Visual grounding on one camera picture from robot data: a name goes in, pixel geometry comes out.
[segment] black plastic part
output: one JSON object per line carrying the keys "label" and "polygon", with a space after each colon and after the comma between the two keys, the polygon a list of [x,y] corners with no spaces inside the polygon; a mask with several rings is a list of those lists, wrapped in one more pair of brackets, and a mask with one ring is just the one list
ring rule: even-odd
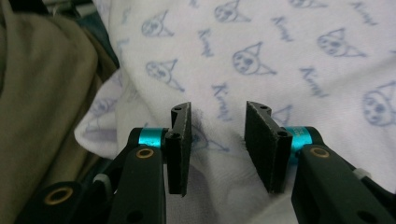
{"label": "black plastic part", "polygon": [[396,223],[350,166],[324,146],[302,149],[291,201],[300,224]]}
{"label": "black plastic part", "polygon": [[[139,146],[139,136],[142,128],[131,130],[128,142],[122,152],[114,159],[113,162],[103,171],[111,182],[111,188],[115,191],[120,184],[120,177],[124,170],[128,154]],[[110,214],[112,202],[107,201],[105,186],[100,181],[95,181],[87,189],[84,199],[76,213],[72,223],[106,223]]]}
{"label": "black plastic part", "polygon": [[283,192],[292,135],[271,119],[267,105],[247,102],[245,141],[260,179],[270,193]]}
{"label": "black plastic part", "polygon": [[323,142],[323,139],[319,133],[319,131],[314,128],[314,127],[305,127],[309,134],[311,135],[312,138],[312,145],[321,145],[321,146],[326,146]]}
{"label": "black plastic part", "polygon": [[165,223],[163,156],[156,147],[133,149],[126,158],[119,188],[114,198],[109,224]]}
{"label": "black plastic part", "polygon": [[376,184],[371,178],[364,177],[361,183],[366,186],[368,190],[376,197],[376,199],[389,211],[396,220],[396,195],[383,189],[381,186]]}
{"label": "black plastic part", "polygon": [[15,223],[69,224],[77,211],[82,194],[82,186],[77,182],[60,182],[51,185],[40,191],[25,205]]}
{"label": "black plastic part", "polygon": [[172,131],[165,135],[165,157],[170,194],[187,193],[191,154],[191,103],[172,108]]}
{"label": "black plastic part", "polygon": [[161,151],[163,152],[163,163],[167,162],[166,158],[166,141],[165,141],[165,136],[169,132],[169,129],[163,129],[163,133],[161,134]]}

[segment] white fabric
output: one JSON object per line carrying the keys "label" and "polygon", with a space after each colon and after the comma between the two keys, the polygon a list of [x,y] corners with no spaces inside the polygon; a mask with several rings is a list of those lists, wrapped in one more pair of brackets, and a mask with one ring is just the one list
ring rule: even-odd
{"label": "white fabric", "polygon": [[192,103],[188,194],[167,196],[168,223],[297,223],[295,167],[286,193],[268,195],[245,150],[247,100],[271,106],[280,126],[316,127],[330,148],[395,192],[395,1],[95,4],[123,79],[118,147],[87,148],[114,158],[132,128],[170,127],[170,109]]}
{"label": "white fabric", "polygon": [[85,148],[102,151],[104,157],[117,154],[116,104],[122,92],[121,72],[117,71],[96,93],[90,110],[75,129],[77,141]]}

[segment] blue cartoon face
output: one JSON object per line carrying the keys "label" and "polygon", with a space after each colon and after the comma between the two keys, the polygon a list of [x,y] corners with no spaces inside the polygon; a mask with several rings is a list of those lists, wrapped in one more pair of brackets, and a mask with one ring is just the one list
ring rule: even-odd
{"label": "blue cartoon face", "polygon": [[311,1],[307,0],[289,0],[289,2],[294,6],[294,7],[309,7],[311,4]]}
{"label": "blue cartoon face", "polygon": [[173,36],[173,33],[163,25],[167,12],[165,11],[146,20],[142,25],[142,34],[148,37]]}
{"label": "blue cartoon face", "polygon": [[281,126],[289,126],[289,119],[292,108],[292,105],[288,105],[285,108],[274,112],[271,117],[277,124]]}
{"label": "blue cartoon face", "polygon": [[112,99],[97,99],[93,101],[90,112],[95,116],[101,116],[109,111],[114,110],[117,101]]}
{"label": "blue cartoon face", "polygon": [[176,63],[177,60],[164,63],[150,62],[146,64],[146,71],[150,77],[154,77],[178,91],[184,91],[178,82],[172,78],[172,70]]}
{"label": "blue cartoon face", "polygon": [[236,8],[230,5],[223,5],[216,7],[215,16],[216,19],[221,22],[235,21],[238,17],[238,12]]}
{"label": "blue cartoon face", "polygon": [[378,91],[371,91],[363,98],[364,117],[376,126],[386,126],[395,122],[395,112],[389,101]]}
{"label": "blue cartoon face", "polygon": [[318,39],[318,45],[329,55],[340,57],[347,54],[348,45],[343,39],[331,35],[323,35]]}
{"label": "blue cartoon face", "polygon": [[241,50],[233,56],[233,66],[243,75],[251,75],[257,73],[260,69],[259,58],[251,52]]}
{"label": "blue cartoon face", "polygon": [[293,7],[326,7],[327,5],[317,2],[316,0],[289,0]]}
{"label": "blue cartoon face", "polygon": [[192,143],[191,143],[191,148],[193,149],[201,149],[201,148],[206,148],[208,146],[207,139],[205,135],[192,126]]}
{"label": "blue cartoon face", "polygon": [[150,77],[155,77],[164,83],[169,83],[172,79],[171,71],[169,70],[169,68],[165,67],[161,63],[148,63],[146,65],[146,70]]}
{"label": "blue cartoon face", "polygon": [[156,36],[160,35],[163,30],[163,22],[157,19],[145,21],[142,25],[143,35]]}

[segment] olive green fabric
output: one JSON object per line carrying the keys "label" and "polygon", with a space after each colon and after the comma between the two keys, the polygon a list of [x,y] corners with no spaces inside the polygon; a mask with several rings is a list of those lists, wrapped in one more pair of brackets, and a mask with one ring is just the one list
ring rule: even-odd
{"label": "olive green fabric", "polygon": [[0,222],[37,188],[81,178],[97,158],[74,128],[116,67],[73,21],[0,8]]}

